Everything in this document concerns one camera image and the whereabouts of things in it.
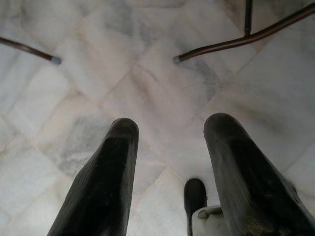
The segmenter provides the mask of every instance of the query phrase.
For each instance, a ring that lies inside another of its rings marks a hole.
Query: black shoe
[[[184,205],[187,214],[188,236],[192,236],[191,217],[200,208],[207,206],[206,188],[197,178],[188,180],[184,188]]]

